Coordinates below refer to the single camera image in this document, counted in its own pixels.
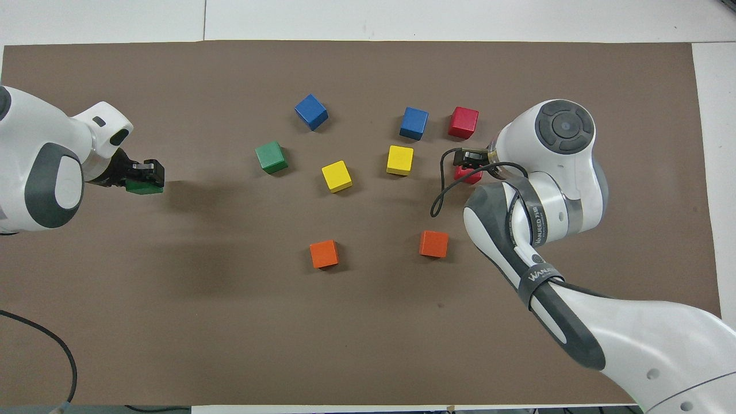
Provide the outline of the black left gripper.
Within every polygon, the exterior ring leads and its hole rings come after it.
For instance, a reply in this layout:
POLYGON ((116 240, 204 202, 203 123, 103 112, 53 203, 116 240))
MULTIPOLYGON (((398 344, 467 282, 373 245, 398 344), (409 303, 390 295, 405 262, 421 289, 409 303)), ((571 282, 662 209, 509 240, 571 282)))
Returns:
POLYGON ((165 168, 158 160, 135 162, 121 148, 114 152, 102 172, 94 173, 92 178, 86 180, 87 183, 102 187, 124 187, 129 183, 152 183, 152 181, 165 181, 165 168))

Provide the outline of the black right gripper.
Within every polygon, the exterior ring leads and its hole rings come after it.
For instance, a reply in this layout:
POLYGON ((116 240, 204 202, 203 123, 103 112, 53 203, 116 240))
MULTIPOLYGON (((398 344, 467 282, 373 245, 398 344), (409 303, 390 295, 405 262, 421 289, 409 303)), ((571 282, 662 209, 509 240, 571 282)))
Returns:
POLYGON ((482 172, 483 168, 493 162, 495 151, 478 148, 457 148, 453 153, 453 166, 458 173, 465 173, 469 168, 482 172))

